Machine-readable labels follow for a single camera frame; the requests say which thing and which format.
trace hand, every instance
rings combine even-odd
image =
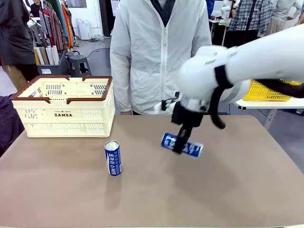
[[[121,112],[120,115],[132,115],[132,111],[129,111],[129,112]]]

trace purple fabric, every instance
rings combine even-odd
[[[24,131],[10,96],[0,96],[0,157]]]

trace standing can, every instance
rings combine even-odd
[[[176,142],[177,136],[174,134],[170,134],[170,133],[165,133],[164,136],[162,137],[161,140],[161,145],[162,147],[165,147],[169,150],[173,150],[174,146],[175,146],[175,142]],[[183,153],[190,155],[192,157],[199,157],[202,150],[203,150],[204,145],[201,143],[197,143],[197,142],[187,142],[184,145],[183,148]]]
[[[122,172],[122,160],[118,141],[108,141],[104,145],[105,158],[108,171],[111,176],[117,176]]]

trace stool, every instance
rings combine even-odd
[[[69,55],[71,77],[92,76],[87,58],[83,55]]]

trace paper roll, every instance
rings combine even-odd
[[[53,58],[53,53],[52,53],[52,48],[51,46],[48,46],[46,48],[47,51],[47,57],[50,65],[54,65],[54,58]]]
[[[58,51],[57,51],[56,46],[52,47],[52,53],[53,53],[53,58],[54,58],[54,64],[58,65],[59,64],[59,55],[58,55]]]
[[[42,48],[40,47],[39,50],[41,52],[41,55],[43,57],[43,61],[44,61],[45,65],[49,65],[48,55],[47,55],[46,49],[44,47],[42,47]]]
[[[40,65],[39,56],[38,56],[37,51],[35,49],[34,49],[34,53],[35,53],[36,65]]]
[[[37,51],[37,54],[38,54],[38,57],[39,57],[39,60],[40,60],[40,64],[44,65],[45,63],[43,61],[43,57],[41,55],[40,49],[38,47],[34,47],[34,49]]]

